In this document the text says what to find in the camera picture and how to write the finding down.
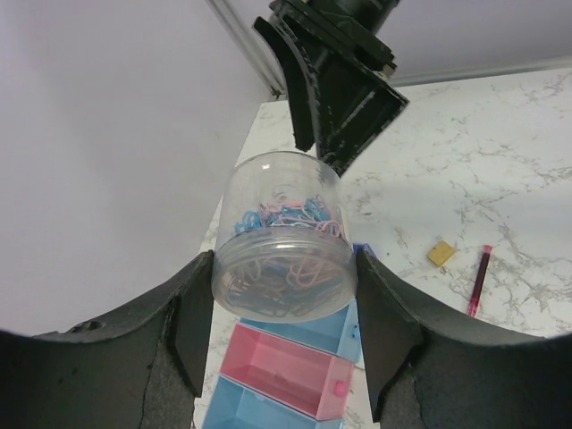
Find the clear jar of paper clips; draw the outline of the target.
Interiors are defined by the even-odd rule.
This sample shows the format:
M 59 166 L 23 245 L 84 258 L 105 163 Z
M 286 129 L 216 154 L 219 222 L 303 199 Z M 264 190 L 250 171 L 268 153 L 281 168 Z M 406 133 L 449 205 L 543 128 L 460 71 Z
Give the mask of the clear jar of paper clips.
M 296 152 L 239 164 L 222 198 L 215 301 L 239 317 L 289 324 L 337 312 L 357 286 L 339 175 Z

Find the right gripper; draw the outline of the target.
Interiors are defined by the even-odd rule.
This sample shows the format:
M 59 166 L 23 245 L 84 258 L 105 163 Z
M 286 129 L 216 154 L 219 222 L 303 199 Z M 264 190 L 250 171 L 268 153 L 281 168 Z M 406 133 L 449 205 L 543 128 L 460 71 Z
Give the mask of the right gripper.
M 317 72 L 320 119 L 307 62 L 281 25 L 257 17 L 253 28 L 282 69 L 295 146 L 307 152 L 316 143 L 318 158 L 342 176 L 371 143 L 405 110 L 408 100 L 385 76 L 397 69 L 394 54 L 377 32 L 396 1 L 272 1 L 272 16 L 292 16 L 306 31 L 325 34 L 327 48 L 312 52 Z M 323 136 L 320 139 L 319 125 Z

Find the yellow eraser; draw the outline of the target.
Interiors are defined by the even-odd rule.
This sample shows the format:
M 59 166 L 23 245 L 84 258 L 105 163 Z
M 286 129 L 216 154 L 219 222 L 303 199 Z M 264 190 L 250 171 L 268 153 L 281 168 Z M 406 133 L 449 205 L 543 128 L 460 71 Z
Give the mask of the yellow eraser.
M 441 240 L 427 253 L 427 259 L 436 267 L 444 266 L 457 252 L 448 242 Z

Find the light blue drawer box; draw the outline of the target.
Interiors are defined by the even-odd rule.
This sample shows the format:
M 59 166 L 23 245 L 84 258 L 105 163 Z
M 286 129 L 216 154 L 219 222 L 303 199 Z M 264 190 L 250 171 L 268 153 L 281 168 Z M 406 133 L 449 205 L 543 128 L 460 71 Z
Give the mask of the light blue drawer box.
M 218 378 L 201 428 L 206 429 L 339 429 L 341 418 L 318 421 L 236 383 Z

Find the sky blue drawer box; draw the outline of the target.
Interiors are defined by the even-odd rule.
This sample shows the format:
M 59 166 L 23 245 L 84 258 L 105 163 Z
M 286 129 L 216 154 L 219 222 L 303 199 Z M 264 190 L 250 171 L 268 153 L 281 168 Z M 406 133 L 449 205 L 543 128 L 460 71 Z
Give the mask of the sky blue drawer box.
M 240 322 L 354 363 L 358 363 L 361 358 L 358 308 L 355 300 L 334 314 L 307 322 L 277 324 L 245 318 L 241 318 Z

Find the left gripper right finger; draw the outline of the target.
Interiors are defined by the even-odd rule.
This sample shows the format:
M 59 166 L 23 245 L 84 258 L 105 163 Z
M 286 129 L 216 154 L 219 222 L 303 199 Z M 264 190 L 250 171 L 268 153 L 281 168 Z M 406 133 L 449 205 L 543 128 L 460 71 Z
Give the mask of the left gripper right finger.
M 357 311 L 382 428 L 568 428 L 571 338 L 465 315 L 359 252 Z

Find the red pen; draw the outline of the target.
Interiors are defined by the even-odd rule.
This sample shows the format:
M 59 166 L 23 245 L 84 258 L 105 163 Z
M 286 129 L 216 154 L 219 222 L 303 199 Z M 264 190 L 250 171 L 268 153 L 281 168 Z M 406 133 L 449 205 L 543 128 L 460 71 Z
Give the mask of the red pen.
M 482 290 L 484 286 L 484 279 L 487 272 L 488 264 L 490 262 L 492 253 L 492 246 L 485 245 L 483 247 L 483 252 L 481 255 L 479 267 L 477 270 L 477 276 L 475 278 L 475 284 L 471 293 L 471 297 L 467 306 L 467 315 L 470 317 L 475 317 L 477 309 L 479 306 L 480 298 L 482 295 Z

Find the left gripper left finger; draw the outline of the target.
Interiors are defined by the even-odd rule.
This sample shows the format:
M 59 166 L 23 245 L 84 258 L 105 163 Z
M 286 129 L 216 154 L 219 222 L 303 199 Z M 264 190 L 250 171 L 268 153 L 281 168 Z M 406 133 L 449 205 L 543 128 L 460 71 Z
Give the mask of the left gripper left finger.
M 213 262 L 203 252 L 68 332 L 2 332 L 2 427 L 190 427 L 206 372 Z

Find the pink drawer box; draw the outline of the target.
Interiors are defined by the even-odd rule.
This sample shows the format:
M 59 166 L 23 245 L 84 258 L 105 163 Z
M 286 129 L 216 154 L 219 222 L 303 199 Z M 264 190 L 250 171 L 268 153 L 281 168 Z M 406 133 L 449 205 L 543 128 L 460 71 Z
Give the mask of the pink drawer box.
M 355 364 L 236 324 L 220 374 L 318 421 L 343 416 Z

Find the purple drawer box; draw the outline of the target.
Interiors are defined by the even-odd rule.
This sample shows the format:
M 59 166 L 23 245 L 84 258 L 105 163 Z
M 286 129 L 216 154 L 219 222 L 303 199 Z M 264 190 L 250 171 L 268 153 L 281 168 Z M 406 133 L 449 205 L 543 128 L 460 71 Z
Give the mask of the purple drawer box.
M 368 243 L 354 243 L 353 250 L 355 256 L 357 256 L 359 252 L 364 252 L 369 256 L 376 257 L 375 252 Z

